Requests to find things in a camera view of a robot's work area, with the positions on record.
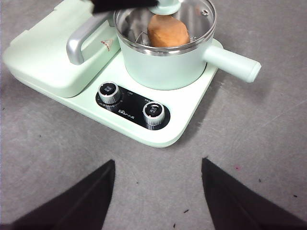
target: gray floor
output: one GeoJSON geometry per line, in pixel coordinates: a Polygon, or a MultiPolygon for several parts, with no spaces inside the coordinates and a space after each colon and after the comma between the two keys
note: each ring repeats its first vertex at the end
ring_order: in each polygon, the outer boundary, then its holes
{"type": "MultiPolygon", "coordinates": [[[[60,2],[2,0],[2,51],[60,2]]],[[[114,159],[105,230],[173,229],[175,223],[180,230],[212,230],[201,184],[205,156],[307,221],[307,1],[215,4],[215,38],[258,60],[262,70],[253,84],[219,70],[183,136],[165,149],[98,124],[24,86],[1,66],[3,222],[114,159]]]]}

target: lid knob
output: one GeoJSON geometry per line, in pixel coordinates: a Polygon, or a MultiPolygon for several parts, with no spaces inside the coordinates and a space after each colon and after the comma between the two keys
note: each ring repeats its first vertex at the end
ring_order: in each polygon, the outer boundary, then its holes
{"type": "Polygon", "coordinates": [[[152,13],[159,15],[170,15],[176,13],[180,7],[181,3],[178,0],[158,0],[157,6],[148,8],[152,13]]]}

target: mint green pot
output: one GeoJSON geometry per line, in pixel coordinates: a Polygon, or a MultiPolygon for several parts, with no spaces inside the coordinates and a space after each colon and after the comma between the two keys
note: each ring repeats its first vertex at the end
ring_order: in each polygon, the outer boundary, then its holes
{"type": "Polygon", "coordinates": [[[256,79],[261,69],[259,62],[212,45],[216,9],[211,1],[181,1],[181,7],[173,17],[181,20],[192,36],[191,42],[183,46],[150,46],[146,33],[153,15],[146,8],[114,13],[126,69],[139,84],[157,90],[179,89],[197,80],[207,62],[243,81],[256,79]]]}

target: black object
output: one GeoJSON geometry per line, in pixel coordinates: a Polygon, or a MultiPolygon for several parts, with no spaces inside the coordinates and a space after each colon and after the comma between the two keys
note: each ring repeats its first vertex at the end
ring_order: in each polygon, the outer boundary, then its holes
{"type": "Polygon", "coordinates": [[[115,11],[136,7],[152,7],[158,4],[157,0],[91,0],[94,4],[93,13],[115,11]]]}
{"type": "Polygon", "coordinates": [[[145,113],[151,117],[157,117],[162,113],[162,107],[158,103],[150,103],[145,108],[145,113]]]}
{"type": "Polygon", "coordinates": [[[101,230],[111,202],[115,162],[108,161],[63,194],[2,230],[101,230]]]}
{"type": "Polygon", "coordinates": [[[307,230],[307,224],[251,191],[207,158],[202,182],[216,230],[307,230]]]}
{"type": "Polygon", "coordinates": [[[164,106],[165,118],[163,122],[157,126],[148,125],[144,119],[143,108],[147,103],[152,102],[152,100],[135,92],[129,91],[121,86],[118,86],[118,88],[121,91],[121,99],[117,103],[106,104],[101,100],[99,94],[97,93],[95,97],[97,104],[100,107],[105,108],[112,113],[117,114],[146,129],[159,130],[164,128],[169,123],[171,114],[169,109],[164,106]]]}
{"type": "Polygon", "coordinates": [[[103,95],[111,95],[115,92],[116,85],[113,83],[105,83],[99,90],[103,95]]]}

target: control knob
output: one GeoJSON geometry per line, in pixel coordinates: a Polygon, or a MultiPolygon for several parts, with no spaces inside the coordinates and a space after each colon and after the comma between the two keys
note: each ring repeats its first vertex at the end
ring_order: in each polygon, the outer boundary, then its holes
{"type": "Polygon", "coordinates": [[[98,88],[98,94],[100,99],[105,104],[114,104],[120,100],[121,92],[118,85],[108,81],[101,84],[98,88]]]}
{"type": "Polygon", "coordinates": [[[148,125],[157,126],[165,118],[164,106],[158,102],[149,102],[143,108],[143,115],[148,125]]]}

